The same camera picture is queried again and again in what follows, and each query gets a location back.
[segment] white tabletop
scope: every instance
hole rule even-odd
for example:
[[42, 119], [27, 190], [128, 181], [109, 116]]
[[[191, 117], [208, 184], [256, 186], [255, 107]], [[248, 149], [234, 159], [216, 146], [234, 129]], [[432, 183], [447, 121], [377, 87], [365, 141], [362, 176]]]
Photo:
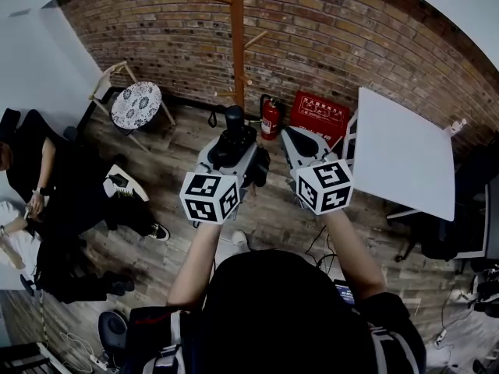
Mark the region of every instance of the white tabletop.
[[358, 109], [355, 188], [454, 220], [450, 136], [415, 112], [363, 87]]

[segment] fire extinguisher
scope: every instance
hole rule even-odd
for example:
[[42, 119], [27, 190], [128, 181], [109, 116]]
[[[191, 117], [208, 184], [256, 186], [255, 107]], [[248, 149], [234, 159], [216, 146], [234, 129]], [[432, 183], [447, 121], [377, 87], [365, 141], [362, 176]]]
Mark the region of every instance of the fire extinguisher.
[[260, 117], [262, 118], [262, 138], [273, 140], [278, 134], [283, 104], [268, 94], [260, 98]]

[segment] red box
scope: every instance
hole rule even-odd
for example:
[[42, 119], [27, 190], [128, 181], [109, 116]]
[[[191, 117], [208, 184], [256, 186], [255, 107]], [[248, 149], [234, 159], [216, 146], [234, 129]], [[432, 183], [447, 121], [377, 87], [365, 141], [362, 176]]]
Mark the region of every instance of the red box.
[[310, 93], [297, 91], [291, 110], [291, 126], [324, 137], [330, 147], [346, 134], [350, 110]]

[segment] brick wall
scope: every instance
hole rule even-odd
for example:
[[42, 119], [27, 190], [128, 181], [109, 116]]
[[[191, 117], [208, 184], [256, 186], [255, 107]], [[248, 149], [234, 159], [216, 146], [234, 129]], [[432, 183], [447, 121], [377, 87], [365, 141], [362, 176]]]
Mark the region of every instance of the brick wall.
[[[228, 6], [206, 0], [59, 0], [102, 69], [126, 59], [165, 92], [215, 104], [232, 84]], [[262, 93], [292, 105], [306, 90], [355, 108], [359, 86], [441, 127], [458, 157], [499, 129], [497, 71], [472, 41], [422, 0], [245, 0], [246, 109]], [[115, 85], [129, 84], [118, 76]]]

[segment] fire extinguisher label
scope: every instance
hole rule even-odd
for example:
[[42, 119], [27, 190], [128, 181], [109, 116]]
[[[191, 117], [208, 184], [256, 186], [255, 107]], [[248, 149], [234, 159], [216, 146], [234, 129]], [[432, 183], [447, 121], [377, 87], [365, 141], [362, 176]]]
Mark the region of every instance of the fire extinguisher label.
[[269, 134], [271, 132], [271, 126], [271, 121], [268, 121], [265, 118], [262, 119], [262, 132]]

